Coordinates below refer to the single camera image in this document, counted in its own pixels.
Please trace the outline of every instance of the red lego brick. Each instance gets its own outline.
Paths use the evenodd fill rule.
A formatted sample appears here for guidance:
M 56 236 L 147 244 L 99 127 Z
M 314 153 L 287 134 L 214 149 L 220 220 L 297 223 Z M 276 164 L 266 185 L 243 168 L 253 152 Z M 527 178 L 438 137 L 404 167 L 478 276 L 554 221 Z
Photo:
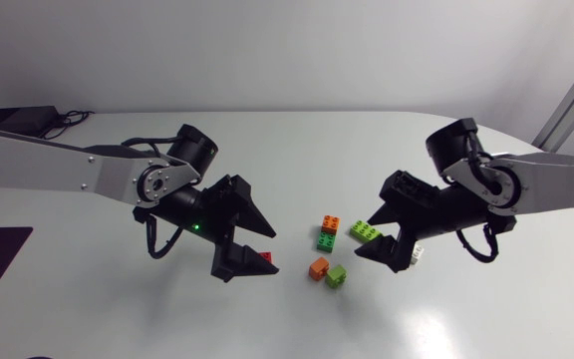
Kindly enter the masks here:
M 340 225 L 340 219 L 335 216 L 325 215 L 323 219 L 323 226 L 321 227 L 321 231 L 330 234 L 336 234 L 338 232 L 338 226 Z
M 268 262 L 270 262 L 270 263 L 272 262 L 271 261 L 271 252 L 259 252 L 258 254 L 262 255 L 263 258 L 265 258 L 265 260 L 267 260 Z
M 329 262 L 327 259 L 320 257 L 309 266 L 309 276 L 318 281 L 322 279 L 329 270 Z

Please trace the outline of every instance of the white wall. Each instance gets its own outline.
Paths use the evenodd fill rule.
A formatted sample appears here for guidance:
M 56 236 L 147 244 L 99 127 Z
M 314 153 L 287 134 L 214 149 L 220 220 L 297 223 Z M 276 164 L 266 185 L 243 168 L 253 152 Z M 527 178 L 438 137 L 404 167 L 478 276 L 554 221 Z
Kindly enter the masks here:
M 574 0 L 0 0 L 0 107 L 406 110 L 531 141 Z

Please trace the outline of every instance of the lego brick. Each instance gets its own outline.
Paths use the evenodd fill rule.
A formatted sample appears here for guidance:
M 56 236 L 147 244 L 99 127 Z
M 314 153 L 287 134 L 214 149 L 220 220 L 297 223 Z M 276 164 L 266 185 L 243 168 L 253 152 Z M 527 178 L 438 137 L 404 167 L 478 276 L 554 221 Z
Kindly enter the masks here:
M 411 254 L 411 264 L 416 264 L 420 260 L 420 257 L 423 255 L 425 249 L 416 243 L 414 246 L 414 252 Z
M 327 259 L 320 257 L 309 266 L 309 276 L 318 281 L 322 279 L 329 270 L 329 262 Z
M 345 282 L 347 278 L 347 270 L 338 264 L 335 267 L 329 269 L 325 275 L 325 283 L 332 288 L 338 288 L 340 284 Z
M 336 236 L 334 234 L 329 234 L 321 232 L 318 237 L 318 245 L 316 247 L 320 250 L 324 250 L 328 253 L 334 249 L 334 242 L 336 241 Z
M 338 232 L 338 226 L 340 226 L 340 219 L 338 217 L 325 215 L 325 218 L 323 219 L 323 225 L 320 230 L 324 231 L 325 233 L 336 235 Z
M 371 227 L 368 223 L 361 220 L 357 221 L 349 230 L 349 233 L 362 243 L 366 243 L 377 236 L 381 235 L 375 228 Z
M 262 255 L 263 258 L 265 258 L 265 260 L 267 260 L 268 262 L 272 262 L 271 261 L 271 252 L 258 252 L 258 254 Z

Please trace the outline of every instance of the orange lego brick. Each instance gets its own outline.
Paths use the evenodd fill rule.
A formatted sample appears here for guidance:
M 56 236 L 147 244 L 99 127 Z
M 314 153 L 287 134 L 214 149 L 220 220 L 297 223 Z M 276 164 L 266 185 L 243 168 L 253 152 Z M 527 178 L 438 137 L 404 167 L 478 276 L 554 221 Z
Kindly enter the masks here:
M 338 232 L 338 226 L 340 226 L 340 219 L 338 217 L 325 215 L 321 230 L 325 233 L 336 234 L 336 232 Z
M 309 266 L 309 276 L 318 281 L 322 279 L 329 270 L 329 262 L 327 259 L 320 257 Z

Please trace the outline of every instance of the white tabletop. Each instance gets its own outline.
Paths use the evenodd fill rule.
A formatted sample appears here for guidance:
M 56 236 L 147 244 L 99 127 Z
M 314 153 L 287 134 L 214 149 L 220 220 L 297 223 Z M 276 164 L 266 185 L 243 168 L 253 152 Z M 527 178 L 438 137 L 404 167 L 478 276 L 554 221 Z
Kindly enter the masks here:
M 184 233 L 151 259 L 132 207 L 90 193 L 0 189 L 0 226 L 32 236 L 0 281 L 0 358 L 574 358 L 574 209 L 524 215 L 491 264 L 453 233 L 423 240 L 418 265 L 392 273 L 358 257 L 350 225 L 382 204 L 396 170 L 443 186 L 425 139 L 452 119 L 412 113 L 95 115 L 60 142 L 85 147 L 173 136 L 191 124 L 220 152 L 204 185 L 252 184 L 278 235 L 238 228 L 271 251 L 276 275 L 209 275 L 213 245 Z M 481 128 L 488 152 L 534 152 Z M 315 249 L 322 218 L 341 218 L 332 254 Z M 393 225 L 379 226 L 393 232 Z M 172 226 L 159 221 L 160 236 Z M 486 251 L 479 227 L 466 231 Z M 342 264 L 337 290 L 309 264 Z

